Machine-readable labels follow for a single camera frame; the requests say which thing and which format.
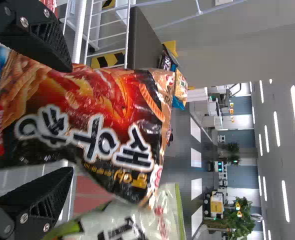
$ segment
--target red snack bag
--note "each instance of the red snack bag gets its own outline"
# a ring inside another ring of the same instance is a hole
[[[66,159],[106,190],[145,204],[158,188],[174,73],[55,71],[12,51],[0,81],[0,169]]]

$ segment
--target green plant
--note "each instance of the green plant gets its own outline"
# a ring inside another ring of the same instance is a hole
[[[230,142],[226,144],[226,150],[232,154],[237,154],[240,152],[240,145],[237,142]]]
[[[231,229],[235,229],[235,231],[228,233],[230,240],[246,237],[253,231],[256,225],[255,221],[251,219],[250,210],[252,202],[248,201],[245,197],[237,197],[234,203],[236,202],[241,205],[240,211],[242,213],[242,217],[238,217],[236,211],[230,211],[229,209],[227,209],[224,213],[227,226]]]
[[[250,213],[252,202],[248,201],[245,197],[237,197],[234,205],[236,202],[238,202],[241,206],[240,211],[242,213],[242,217],[238,217],[236,210],[225,209],[223,219],[204,220],[204,224],[206,224],[209,228],[223,230],[230,229],[230,231],[227,231],[229,240],[237,240],[242,237],[243,240],[246,240],[247,235],[249,235],[255,227],[255,221],[251,219]]]

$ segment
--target chip bag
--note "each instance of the chip bag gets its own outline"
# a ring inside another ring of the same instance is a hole
[[[152,210],[114,200],[50,231],[43,240],[185,240],[177,184],[163,184]]]
[[[186,78],[183,76],[183,74],[180,72],[180,70],[177,68],[175,72],[175,91],[174,91],[175,97],[183,102],[183,105],[185,107],[188,99],[188,83]]]
[[[158,188],[174,73],[53,70],[11,51],[0,80],[0,169],[68,160],[144,205]]]

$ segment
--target white railing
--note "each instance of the white railing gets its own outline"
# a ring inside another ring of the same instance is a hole
[[[70,16],[69,14],[69,9],[71,7],[72,4],[75,5],[75,1],[77,1],[77,8],[78,8],[78,14],[74,14],[72,16]],[[82,39],[84,39],[86,41],[86,45],[85,45],[85,53],[84,53],[84,64],[87,63],[87,59],[90,57],[95,57],[95,56],[100,56],[100,55],[104,55],[104,54],[109,54],[109,53],[113,53],[113,52],[118,52],[118,51],[124,51],[125,50],[125,55],[124,55],[124,64],[118,64],[117,66],[113,66],[113,67],[120,67],[120,66],[124,66],[124,68],[127,68],[128,66],[128,44],[129,44],[129,23],[130,23],[130,9],[131,7],[134,6],[138,6],[138,7],[144,7],[144,6],[151,6],[154,4],[161,4],[161,3],[166,3],[166,2],[171,2],[173,0],[150,0],[150,1],[146,1],[143,3],[139,3],[136,4],[136,0],[127,0],[126,4],[122,4],[119,6],[114,6],[111,7],[109,9],[104,9],[102,10],[102,5],[103,2],[105,0],[90,0],[90,4],[88,4],[87,6],[87,0],[68,0],[67,2],[67,8],[66,8],[66,12],[65,12],[65,18],[64,18],[64,26],[63,26],[63,34],[65,34],[65,30],[66,30],[66,25],[69,25],[73,30],[75,30],[75,39],[74,39],[74,46],[73,46],[73,56],[72,56],[72,62],[73,63],[79,63],[80,62],[80,55],[81,55],[81,46],[82,46]],[[196,3],[196,9],[197,9],[197,13],[193,14],[191,16],[186,16],[183,17],[181,19],[169,22],[167,24],[155,27],[154,30],[158,31],[160,29],[163,28],[167,28],[171,25],[174,24],[178,24],[181,23],[183,21],[189,20],[189,19],[193,19],[196,17],[199,17],[201,15],[204,14],[209,14],[212,13],[214,11],[226,8],[226,7],[230,7],[239,3],[243,3],[246,2],[247,0],[234,0],[231,3],[227,3],[227,4],[223,4],[223,5],[219,5],[219,6],[215,6],[209,9],[206,9],[204,11],[202,11],[200,9],[200,5],[199,5],[199,0],[195,0]],[[126,10],[126,17],[124,17],[124,15],[120,15],[118,12],[119,11],[125,11]],[[112,12],[115,11],[115,15],[118,16],[117,20],[112,20],[109,22],[105,22],[103,24],[101,24],[101,15],[108,13],[108,12]],[[88,17],[88,26],[87,26],[87,31],[86,31],[86,35],[83,32],[84,29],[84,22],[86,17]],[[76,19],[76,24],[72,24],[70,22],[70,20],[72,19]],[[118,23],[118,22],[124,22],[125,26],[126,26],[126,31],[124,32],[119,32],[119,33],[114,33],[108,36],[100,36],[100,28],[102,26],[108,26],[114,23]],[[113,49],[110,50],[111,48],[108,48],[109,50],[107,51],[102,51],[104,48],[106,48],[107,46],[103,46],[100,47],[99,46],[99,41],[101,40],[106,40],[106,39],[110,39],[110,38],[115,38],[117,36],[121,36],[121,35],[125,35],[125,46],[120,48],[120,46],[116,47],[117,49]],[[88,54],[89,51],[89,44],[95,49],[96,52],[98,53],[94,53],[94,54]]]

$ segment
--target gray wall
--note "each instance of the gray wall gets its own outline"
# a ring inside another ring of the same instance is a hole
[[[233,115],[252,114],[252,99],[251,96],[236,96],[230,98],[231,103],[234,103]]]
[[[143,8],[153,27],[196,11],[194,0]],[[247,0],[156,33],[161,41],[176,40],[182,72],[200,88],[295,73],[295,26],[287,27],[294,23],[295,0]]]
[[[227,179],[230,188],[258,189],[257,166],[227,166]]]
[[[225,135],[225,143],[237,142],[240,148],[256,148],[256,139],[253,129],[220,131]]]

